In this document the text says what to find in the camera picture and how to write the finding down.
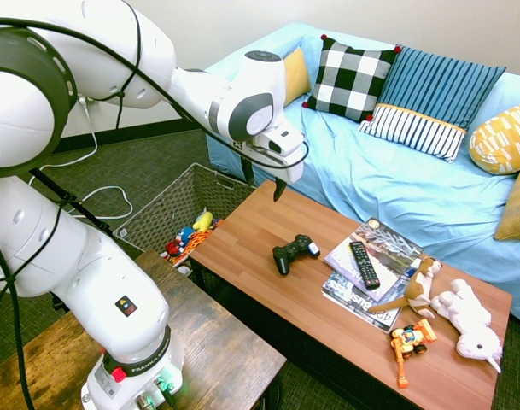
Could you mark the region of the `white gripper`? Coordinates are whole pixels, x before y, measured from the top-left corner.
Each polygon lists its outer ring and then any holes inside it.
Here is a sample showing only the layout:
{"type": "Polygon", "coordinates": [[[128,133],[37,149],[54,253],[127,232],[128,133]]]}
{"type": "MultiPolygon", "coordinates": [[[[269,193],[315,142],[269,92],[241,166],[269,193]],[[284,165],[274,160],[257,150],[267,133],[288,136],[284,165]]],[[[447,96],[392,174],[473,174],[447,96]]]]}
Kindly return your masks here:
{"type": "Polygon", "coordinates": [[[253,186],[253,164],[263,168],[276,177],[273,201],[277,202],[284,193],[287,184],[293,184],[301,178],[305,158],[305,143],[302,143],[295,151],[287,155],[281,155],[269,149],[254,148],[249,143],[246,143],[241,152],[244,181],[248,186],[253,186]]]}

